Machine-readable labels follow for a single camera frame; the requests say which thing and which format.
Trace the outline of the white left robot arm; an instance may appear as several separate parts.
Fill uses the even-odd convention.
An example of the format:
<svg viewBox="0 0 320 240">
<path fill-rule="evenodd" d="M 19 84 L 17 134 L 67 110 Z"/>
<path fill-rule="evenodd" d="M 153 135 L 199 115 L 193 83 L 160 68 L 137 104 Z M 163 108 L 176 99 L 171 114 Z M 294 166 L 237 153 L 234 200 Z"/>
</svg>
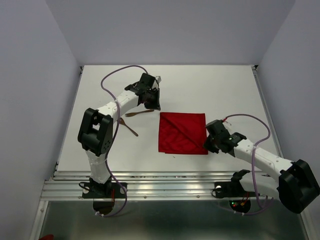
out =
<svg viewBox="0 0 320 240">
<path fill-rule="evenodd" d="M 111 184 L 107 182 L 111 175 L 106 167 L 106 157 L 114 141 L 114 124 L 122 115 L 141 104 L 148 110 L 159 111 L 161 80 L 160 76 L 143 73 L 139 81 L 125 87 L 113 101 L 84 112 L 77 140 L 87 154 L 90 178 L 95 182 L 94 191 L 100 197 L 111 193 Z"/>
</svg>

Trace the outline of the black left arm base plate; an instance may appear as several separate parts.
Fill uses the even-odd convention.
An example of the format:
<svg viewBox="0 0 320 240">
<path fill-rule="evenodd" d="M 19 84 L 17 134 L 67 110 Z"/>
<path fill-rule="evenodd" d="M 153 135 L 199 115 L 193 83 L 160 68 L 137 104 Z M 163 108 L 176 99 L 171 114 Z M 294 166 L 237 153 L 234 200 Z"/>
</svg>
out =
<svg viewBox="0 0 320 240">
<path fill-rule="evenodd" d="M 116 182 L 99 184 L 81 181 L 78 186 L 82 189 L 83 199 L 125 199 L 124 190 Z"/>
</svg>

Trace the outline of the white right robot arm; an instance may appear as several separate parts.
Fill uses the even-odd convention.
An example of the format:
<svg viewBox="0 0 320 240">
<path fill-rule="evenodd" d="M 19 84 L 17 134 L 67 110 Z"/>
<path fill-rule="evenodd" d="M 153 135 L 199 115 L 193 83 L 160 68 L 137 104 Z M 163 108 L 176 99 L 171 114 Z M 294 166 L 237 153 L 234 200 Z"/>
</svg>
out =
<svg viewBox="0 0 320 240">
<path fill-rule="evenodd" d="M 251 164 L 233 173 L 229 181 L 215 182 L 211 194 L 218 199 L 260 195 L 278 199 L 291 212 L 301 213 L 320 195 L 320 186 L 307 162 L 288 160 L 258 147 L 246 136 L 230 133 L 223 120 L 208 123 L 204 148 Z"/>
</svg>

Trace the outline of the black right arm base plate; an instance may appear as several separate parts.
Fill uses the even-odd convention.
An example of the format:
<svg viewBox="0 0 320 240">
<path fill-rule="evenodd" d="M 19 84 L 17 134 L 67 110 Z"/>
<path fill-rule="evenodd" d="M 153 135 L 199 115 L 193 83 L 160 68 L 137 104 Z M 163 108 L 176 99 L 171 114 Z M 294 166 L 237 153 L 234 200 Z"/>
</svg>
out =
<svg viewBox="0 0 320 240">
<path fill-rule="evenodd" d="M 252 190 L 245 190 L 238 181 L 215 182 L 211 195 L 218 199 L 256 196 Z"/>
</svg>

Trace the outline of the red cloth napkin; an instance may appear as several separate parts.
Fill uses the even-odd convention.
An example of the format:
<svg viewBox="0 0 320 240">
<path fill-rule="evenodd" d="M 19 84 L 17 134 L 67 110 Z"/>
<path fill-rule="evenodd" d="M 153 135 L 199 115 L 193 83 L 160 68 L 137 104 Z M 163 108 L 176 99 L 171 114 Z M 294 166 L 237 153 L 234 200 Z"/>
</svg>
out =
<svg viewBox="0 0 320 240">
<path fill-rule="evenodd" d="M 204 113 L 161 112 L 158 151 L 165 154 L 207 155 Z"/>
</svg>

